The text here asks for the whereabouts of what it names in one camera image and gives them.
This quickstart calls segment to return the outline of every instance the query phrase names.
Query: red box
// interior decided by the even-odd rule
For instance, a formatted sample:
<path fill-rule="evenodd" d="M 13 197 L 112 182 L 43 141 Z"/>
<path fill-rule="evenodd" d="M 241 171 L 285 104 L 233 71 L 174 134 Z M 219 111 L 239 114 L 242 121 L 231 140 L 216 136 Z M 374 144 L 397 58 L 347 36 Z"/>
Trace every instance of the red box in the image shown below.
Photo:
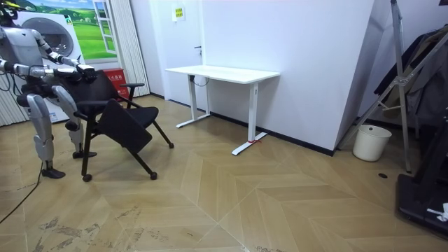
<path fill-rule="evenodd" d="M 112 81 L 113 86 L 118 91 L 118 94 L 124 98 L 129 98 L 129 91 L 127 87 L 120 87 L 122 84 L 126 84 L 125 73 L 123 69 L 105 69 L 103 70 L 106 73 L 109 80 Z"/>

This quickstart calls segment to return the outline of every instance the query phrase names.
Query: white door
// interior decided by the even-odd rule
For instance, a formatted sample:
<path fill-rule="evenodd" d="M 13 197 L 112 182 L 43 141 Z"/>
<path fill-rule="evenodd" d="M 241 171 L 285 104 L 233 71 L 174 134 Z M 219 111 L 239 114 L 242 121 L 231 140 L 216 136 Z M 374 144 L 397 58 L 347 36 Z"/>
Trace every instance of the white door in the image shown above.
<path fill-rule="evenodd" d="M 164 95 L 167 99 L 190 105 L 188 77 L 185 74 L 169 73 L 165 69 L 202 64 L 201 28 L 199 1 L 152 1 L 155 8 L 157 45 L 160 46 L 160 61 L 164 71 Z M 176 9 L 182 8 L 181 18 L 176 17 Z M 196 77 L 198 85 L 205 79 Z M 206 92 L 204 87 L 196 86 L 197 107 L 205 109 Z"/>

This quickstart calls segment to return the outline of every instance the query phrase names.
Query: robot leg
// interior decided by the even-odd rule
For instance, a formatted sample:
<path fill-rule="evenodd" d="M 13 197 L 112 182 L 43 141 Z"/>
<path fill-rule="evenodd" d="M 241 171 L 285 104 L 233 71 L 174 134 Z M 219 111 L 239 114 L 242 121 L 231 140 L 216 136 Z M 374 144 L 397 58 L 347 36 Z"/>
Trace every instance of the robot leg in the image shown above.
<path fill-rule="evenodd" d="M 29 107 L 28 116 L 33 122 L 37 135 L 34 136 L 34 144 L 39 158 L 42 160 L 42 176 L 51 179 L 60 179 L 65 176 L 64 172 L 53 169 L 53 135 L 51 134 L 51 121 L 48 108 L 40 95 L 28 94 L 27 105 Z"/>
<path fill-rule="evenodd" d="M 68 115 L 70 120 L 65 124 L 69 131 L 71 142 L 75 145 L 73 158 L 82 158 L 84 156 L 84 127 L 81 119 L 77 118 L 74 113 L 77 112 L 76 103 L 71 95 L 60 85 L 51 87 L 53 93 L 57 96 L 56 102 L 62 110 Z M 97 153 L 89 152 L 89 157 L 96 156 Z"/>

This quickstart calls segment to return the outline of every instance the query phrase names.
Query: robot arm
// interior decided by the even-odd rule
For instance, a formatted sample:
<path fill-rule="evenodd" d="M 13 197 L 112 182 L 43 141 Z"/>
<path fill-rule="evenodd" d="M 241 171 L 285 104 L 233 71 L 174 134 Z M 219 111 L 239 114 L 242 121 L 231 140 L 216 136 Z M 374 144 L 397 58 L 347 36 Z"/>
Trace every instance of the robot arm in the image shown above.
<path fill-rule="evenodd" d="M 70 67 L 76 67 L 76 70 L 83 75 L 84 79 L 87 82 L 92 82 L 97 78 L 97 74 L 95 73 L 95 69 L 93 67 L 86 64 L 81 64 L 76 59 L 71 59 L 69 57 L 60 55 L 57 52 L 53 52 L 51 47 L 43 39 L 41 33 L 34 29 L 32 29 L 31 32 L 34 35 L 38 46 L 45 51 L 50 61 L 54 63 L 66 64 Z"/>
<path fill-rule="evenodd" d="M 0 71 L 9 74 L 32 77 L 70 77 L 76 81 L 81 79 L 81 75 L 75 69 L 47 69 L 44 66 L 26 66 L 23 64 L 13 64 L 4 59 L 0 59 Z"/>

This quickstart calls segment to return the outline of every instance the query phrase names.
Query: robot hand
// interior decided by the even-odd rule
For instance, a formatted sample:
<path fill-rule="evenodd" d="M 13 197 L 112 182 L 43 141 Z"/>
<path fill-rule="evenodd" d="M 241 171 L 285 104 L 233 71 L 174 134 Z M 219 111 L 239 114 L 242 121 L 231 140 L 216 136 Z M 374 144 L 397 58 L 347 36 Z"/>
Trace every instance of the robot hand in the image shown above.
<path fill-rule="evenodd" d="M 85 64 L 77 64 L 76 70 L 82 74 L 83 78 L 88 82 L 92 83 L 97 79 L 97 73 L 92 66 Z"/>

